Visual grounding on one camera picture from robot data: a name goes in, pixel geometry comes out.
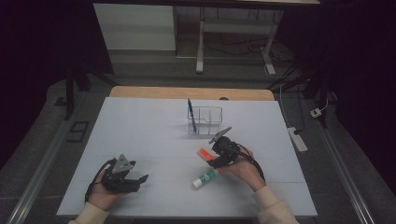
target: sleeve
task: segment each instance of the sleeve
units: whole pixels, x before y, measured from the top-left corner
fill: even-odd
[[[108,217],[108,212],[90,204],[85,203],[85,207],[75,220],[69,224],[101,224]]]
[[[269,186],[257,190],[252,197],[259,205],[260,224],[298,223],[289,204],[279,200]]]

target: wrist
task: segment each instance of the wrist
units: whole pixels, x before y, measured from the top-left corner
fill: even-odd
[[[115,202],[115,198],[110,196],[99,196],[99,197],[90,197],[88,200],[90,204],[92,204],[95,207],[98,207],[104,211],[107,211],[108,208]]]
[[[265,183],[265,181],[262,179],[261,176],[259,175],[255,175],[254,177],[251,177],[247,180],[247,184],[250,186],[250,188],[256,192],[259,189],[264,188],[265,186],[267,186],[267,184]]]

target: dark background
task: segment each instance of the dark background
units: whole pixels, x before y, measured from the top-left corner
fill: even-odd
[[[286,10],[277,37],[298,55],[303,70],[329,75],[337,118],[393,193],[395,15],[392,1],[329,1],[318,10]]]
[[[1,167],[68,73],[113,72],[89,1],[0,2]]]

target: white wall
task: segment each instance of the white wall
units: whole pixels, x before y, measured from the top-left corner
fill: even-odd
[[[173,7],[94,4],[107,49],[176,50]]]

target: glue stick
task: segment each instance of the glue stick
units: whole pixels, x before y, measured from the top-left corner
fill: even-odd
[[[195,186],[196,189],[200,188],[202,185],[206,184],[209,180],[215,178],[216,175],[219,174],[218,169],[211,170],[200,177],[196,178],[192,181],[192,184]]]

